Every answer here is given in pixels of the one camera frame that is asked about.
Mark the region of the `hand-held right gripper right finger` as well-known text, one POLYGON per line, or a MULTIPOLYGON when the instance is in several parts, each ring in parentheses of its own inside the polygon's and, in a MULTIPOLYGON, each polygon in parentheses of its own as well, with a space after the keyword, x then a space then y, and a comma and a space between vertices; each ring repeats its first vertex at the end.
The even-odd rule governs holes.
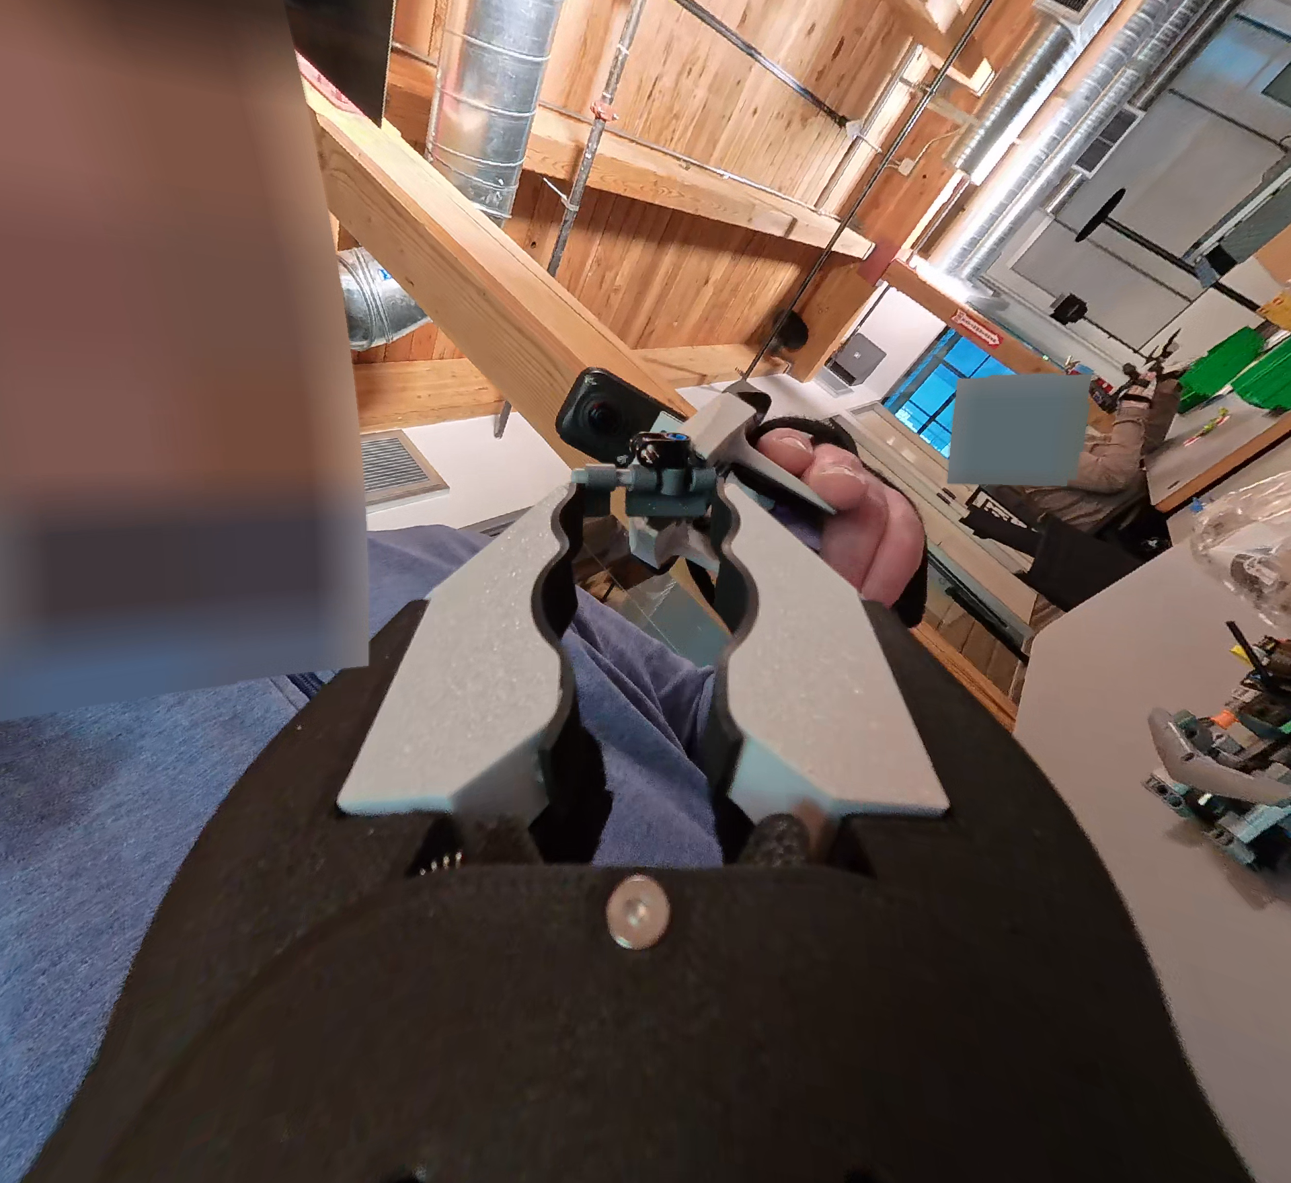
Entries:
POLYGON ((716 609, 730 630, 706 717, 726 863, 791 816, 825 858, 853 816, 942 819, 950 800, 862 597, 738 482, 710 509, 716 609))

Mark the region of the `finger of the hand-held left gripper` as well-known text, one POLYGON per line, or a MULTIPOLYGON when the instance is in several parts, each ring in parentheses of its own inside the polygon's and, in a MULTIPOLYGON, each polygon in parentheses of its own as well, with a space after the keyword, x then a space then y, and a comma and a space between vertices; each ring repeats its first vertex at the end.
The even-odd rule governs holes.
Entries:
POLYGON ((795 497, 799 505, 820 514, 835 514, 835 509, 805 488, 795 475, 766 457, 749 439, 757 409, 740 396, 720 393, 693 414, 693 449, 698 457, 717 475, 744 471, 757 482, 761 495, 795 497))
POLYGON ((709 536, 689 521, 631 521, 626 538, 631 554, 657 571, 667 571, 676 560, 689 560, 706 571, 720 570, 709 536))

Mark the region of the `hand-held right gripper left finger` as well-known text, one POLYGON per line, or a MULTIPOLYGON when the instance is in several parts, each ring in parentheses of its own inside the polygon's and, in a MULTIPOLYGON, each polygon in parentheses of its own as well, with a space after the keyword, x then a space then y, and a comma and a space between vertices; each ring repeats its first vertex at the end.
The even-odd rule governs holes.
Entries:
POLYGON ((348 816, 514 820, 550 863, 589 863, 609 814, 561 639, 575 612, 582 482, 565 482, 445 577, 337 793, 348 816))

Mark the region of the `dark grey lego hinge assembly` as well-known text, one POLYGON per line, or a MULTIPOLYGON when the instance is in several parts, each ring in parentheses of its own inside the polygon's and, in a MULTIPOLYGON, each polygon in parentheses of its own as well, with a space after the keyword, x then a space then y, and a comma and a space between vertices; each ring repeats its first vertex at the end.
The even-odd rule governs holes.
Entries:
POLYGON ((585 490, 585 511, 609 505, 623 493, 631 521, 689 521, 710 539, 710 507, 717 472, 696 453, 687 435, 651 430, 632 443, 626 464, 589 464, 571 471, 571 482, 585 490))

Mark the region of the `metal duct elbow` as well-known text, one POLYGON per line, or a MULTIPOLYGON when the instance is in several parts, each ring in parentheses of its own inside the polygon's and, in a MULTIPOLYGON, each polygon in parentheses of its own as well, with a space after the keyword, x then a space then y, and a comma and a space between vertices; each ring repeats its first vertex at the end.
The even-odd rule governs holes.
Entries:
POLYGON ((337 275, 352 352, 389 346, 428 325, 427 311, 362 247, 337 254, 337 275))

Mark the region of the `partly built lego car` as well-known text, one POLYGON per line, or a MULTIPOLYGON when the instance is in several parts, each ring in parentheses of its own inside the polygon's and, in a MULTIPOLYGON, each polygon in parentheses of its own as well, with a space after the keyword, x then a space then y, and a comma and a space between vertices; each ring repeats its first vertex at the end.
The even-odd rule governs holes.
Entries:
POLYGON ((1289 866, 1289 639, 1234 634, 1247 673, 1213 714, 1154 708, 1144 784, 1245 869, 1289 866))

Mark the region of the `person's left hand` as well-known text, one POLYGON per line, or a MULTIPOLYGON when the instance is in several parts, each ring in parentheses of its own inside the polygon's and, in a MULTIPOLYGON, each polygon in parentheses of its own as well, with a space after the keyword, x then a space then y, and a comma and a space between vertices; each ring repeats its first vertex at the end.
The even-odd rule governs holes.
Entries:
POLYGON ((929 598, 929 538, 920 513, 843 443, 820 439, 805 421, 777 424, 757 449, 822 497, 822 514, 779 500, 773 516, 815 550, 856 592, 912 626, 929 598))

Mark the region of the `blue window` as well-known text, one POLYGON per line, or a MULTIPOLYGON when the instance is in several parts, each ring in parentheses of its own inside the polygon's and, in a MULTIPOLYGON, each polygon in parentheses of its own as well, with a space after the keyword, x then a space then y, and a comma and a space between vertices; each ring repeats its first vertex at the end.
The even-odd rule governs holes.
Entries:
POLYGON ((953 433, 953 400, 964 378, 953 363, 959 342, 962 336, 945 328, 884 399, 884 409, 945 460, 953 433))

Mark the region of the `metal conduit pipe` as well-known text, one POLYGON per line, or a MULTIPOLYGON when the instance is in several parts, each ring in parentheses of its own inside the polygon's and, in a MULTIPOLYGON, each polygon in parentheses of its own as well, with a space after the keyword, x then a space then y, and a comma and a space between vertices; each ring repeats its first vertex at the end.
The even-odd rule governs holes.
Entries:
POLYGON ((598 158, 598 150, 602 145, 605 126, 609 121, 613 121, 613 102, 619 98, 623 73, 631 57, 631 46, 634 45, 637 30, 640 30, 645 7, 648 7, 648 0, 629 0, 626 14, 623 19, 623 28, 619 30, 619 35, 613 40, 605 83, 602 86, 600 98, 594 98, 591 104, 589 138, 580 153, 580 163, 573 173, 573 181, 569 183, 569 191, 561 193, 563 220, 561 220, 561 226, 554 239, 554 247, 547 264, 547 273, 553 278, 560 277, 560 267, 561 267, 561 261, 568 249, 568 241, 571 236, 585 191, 589 187, 592 163, 598 158))

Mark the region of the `person's blue sweater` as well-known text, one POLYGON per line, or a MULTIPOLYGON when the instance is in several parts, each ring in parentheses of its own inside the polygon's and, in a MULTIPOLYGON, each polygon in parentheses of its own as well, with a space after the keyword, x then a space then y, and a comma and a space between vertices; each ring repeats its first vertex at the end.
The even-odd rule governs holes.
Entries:
MULTIPOLYGON (((696 765, 716 671, 589 592, 563 650, 611 793, 592 863, 716 866, 716 809, 696 765)), ((331 676, 2 723, 2 1181, 21 1181, 56 1128, 204 824, 331 676)))

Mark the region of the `large clear plastic bag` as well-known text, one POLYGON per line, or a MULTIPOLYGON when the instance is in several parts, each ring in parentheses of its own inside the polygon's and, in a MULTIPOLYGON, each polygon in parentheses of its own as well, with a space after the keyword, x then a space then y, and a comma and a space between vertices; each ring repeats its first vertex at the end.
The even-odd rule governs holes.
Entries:
POLYGON ((1190 554, 1237 592, 1289 592, 1289 507, 1283 497, 1228 497, 1202 513, 1190 554))

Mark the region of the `wooden desk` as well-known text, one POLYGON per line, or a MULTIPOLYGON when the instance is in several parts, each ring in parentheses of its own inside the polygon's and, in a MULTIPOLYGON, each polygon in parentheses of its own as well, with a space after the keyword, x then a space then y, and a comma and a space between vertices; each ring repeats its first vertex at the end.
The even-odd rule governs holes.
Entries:
POLYGON ((1234 393, 1176 417, 1146 460, 1150 505, 1172 514, 1289 437, 1289 409, 1259 409, 1234 393))

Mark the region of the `grey wall box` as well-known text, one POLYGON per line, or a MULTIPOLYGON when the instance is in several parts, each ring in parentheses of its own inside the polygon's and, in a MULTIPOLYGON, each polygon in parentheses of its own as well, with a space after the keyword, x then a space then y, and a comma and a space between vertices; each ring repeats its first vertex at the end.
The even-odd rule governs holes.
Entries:
POLYGON ((832 375, 833 381, 855 387, 865 384, 887 363, 887 357, 887 351, 865 336, 862 327, 856 327, 832 355, 825 374, 832 375))

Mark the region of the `wall vent grille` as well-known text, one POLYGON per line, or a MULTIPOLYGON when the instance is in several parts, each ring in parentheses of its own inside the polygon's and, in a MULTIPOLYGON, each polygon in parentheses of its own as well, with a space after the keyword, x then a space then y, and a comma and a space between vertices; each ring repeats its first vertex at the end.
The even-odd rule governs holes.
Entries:
POLYGON ((368 509, 414 501, 448 491, 448 482, 402 430, 361 437, 362 500, 368 509))

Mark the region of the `ribbed metal duct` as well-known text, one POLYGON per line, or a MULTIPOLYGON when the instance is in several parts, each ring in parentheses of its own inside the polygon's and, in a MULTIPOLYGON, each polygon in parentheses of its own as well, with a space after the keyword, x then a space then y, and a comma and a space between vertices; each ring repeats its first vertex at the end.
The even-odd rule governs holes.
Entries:
POLYGON ((1147 12, 1147 24, 1159 24, 1177 4, 1180 0, 1121 0, 1110 12, 1094 14, 1078 30, 1039 14, 1024 48, 992 83, 973 122, 947 147, 945 165, 978 185, 1102 31, 1115 31, 1140 10, 1147 12))
POLYGON ((1078 57, 1072 71, 1024 128, 1013 153, 978 187, 959 224, 938 244, 934 264, 952 277, 980 273, 1009 239, 1045 205, 1078 153, 1130 102, 1144 98, 1160 69, 1202 28, 1202 12, 1182 4, 1147 24, 1140 10, 1078 57))

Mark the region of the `large metal air duct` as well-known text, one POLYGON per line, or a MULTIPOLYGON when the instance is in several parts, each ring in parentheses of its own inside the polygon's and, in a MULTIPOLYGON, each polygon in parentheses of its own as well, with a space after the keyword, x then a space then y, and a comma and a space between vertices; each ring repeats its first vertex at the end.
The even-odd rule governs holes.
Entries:
POLYGON ((508 221, 563 0, 448 0, 428 163, 486 218, 508 221))

